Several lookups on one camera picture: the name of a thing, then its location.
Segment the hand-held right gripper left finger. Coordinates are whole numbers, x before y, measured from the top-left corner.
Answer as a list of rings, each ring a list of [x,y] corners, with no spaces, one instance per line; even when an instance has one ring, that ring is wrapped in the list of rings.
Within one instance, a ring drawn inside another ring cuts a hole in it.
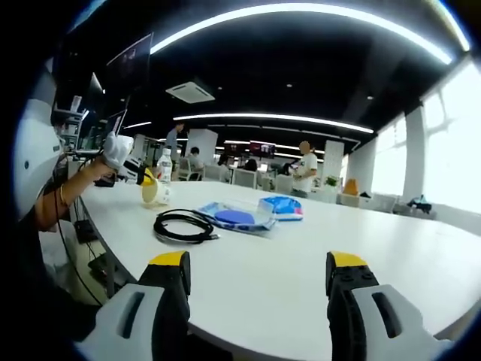
[[[189,252],[160,254],[101,307],[76,348],[85,360],[181,360],[190,291]]]

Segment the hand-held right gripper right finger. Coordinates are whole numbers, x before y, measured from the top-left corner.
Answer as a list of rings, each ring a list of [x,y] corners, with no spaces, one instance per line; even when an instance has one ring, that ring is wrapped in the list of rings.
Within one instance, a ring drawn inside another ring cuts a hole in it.
[[[326,254],[333,360],[436,360],[451,348],[424,327],[419,309],[351,253]]]

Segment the person's left hand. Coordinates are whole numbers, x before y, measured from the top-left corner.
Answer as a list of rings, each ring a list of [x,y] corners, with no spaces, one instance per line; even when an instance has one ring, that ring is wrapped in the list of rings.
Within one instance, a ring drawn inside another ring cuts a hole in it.
[[[114,174],[116,171],[109,167],[103,156],[96,157],[91,163],[85,167],[83,173],[90,182],[98,181],[102,177],[108,177]]]

